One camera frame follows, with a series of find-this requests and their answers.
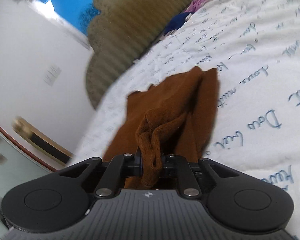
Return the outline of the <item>olive upholstered headboard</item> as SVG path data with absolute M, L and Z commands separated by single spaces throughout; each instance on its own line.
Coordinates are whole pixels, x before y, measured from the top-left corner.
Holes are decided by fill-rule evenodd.
M 108 88 L 140 58 L 171 18 L 193 0 L 93 0 L 100 11 L 88 27 L 94 50 L 85 76 L 93 109 Z

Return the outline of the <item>brown knit sweater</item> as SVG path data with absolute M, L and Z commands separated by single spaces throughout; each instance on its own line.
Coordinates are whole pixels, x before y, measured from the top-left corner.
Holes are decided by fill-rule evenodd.
M 145 92 L 127 98 L 124 124 L 103 156 L 141 151 L 143 175 L 126 179 L 127 189 L 150 189 L 163 169 L 162 158 L 176 154 L 197 162 L 210 140 L 217 113 L 217 69 L 190 71 L 167 77 Z

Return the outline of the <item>white double wall socket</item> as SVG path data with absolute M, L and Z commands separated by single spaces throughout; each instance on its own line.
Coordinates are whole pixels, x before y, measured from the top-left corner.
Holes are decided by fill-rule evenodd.
M 61 74 L 62 70 L 60 67 L 51 65 L 43 76 L 43 81 L 49 85 L 50 87 L 53 86 L 59 75 Z

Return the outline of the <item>purple garment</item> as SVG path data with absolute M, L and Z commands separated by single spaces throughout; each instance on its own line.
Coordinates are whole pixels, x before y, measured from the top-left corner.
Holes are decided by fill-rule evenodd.
M 196 12 L 211 0 L 193 0 L 184 12 Z

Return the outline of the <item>white script-print quilt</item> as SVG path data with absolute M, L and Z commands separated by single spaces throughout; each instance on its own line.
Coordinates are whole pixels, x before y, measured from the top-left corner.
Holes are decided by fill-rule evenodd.
M 217 117 L 204 155 L 287 191 L 300 239 L 300 0 L 212 0 L 106 92 L 73 162 L 102 156 L 127 96 L 189 71 L 217 69 Z

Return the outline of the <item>navy blue garment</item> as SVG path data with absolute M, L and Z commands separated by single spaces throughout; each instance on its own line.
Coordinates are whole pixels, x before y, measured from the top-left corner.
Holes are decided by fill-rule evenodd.
M 166 25 L 163 35 L 166 35 L 170 31 L 178 30 L 179 28 L 181 28 L 183 26 L 183 24 L 186 22 L 186 18 L 192 14 L 193 14 L 193 12 L 189 11 L 189 12 L 183 12 L 181 14 L 174 16 L 170 20 L 170 22 Z

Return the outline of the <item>frosted glass sliding door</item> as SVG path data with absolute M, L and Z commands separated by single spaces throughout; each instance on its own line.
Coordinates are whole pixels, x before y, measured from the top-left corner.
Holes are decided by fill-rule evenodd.
M 0 132 L 0 210 L 1 201 L 10 189 L 49 173 L 50 170 L 30 158 Z M 0 220 L 0 237 L 7 231 Z

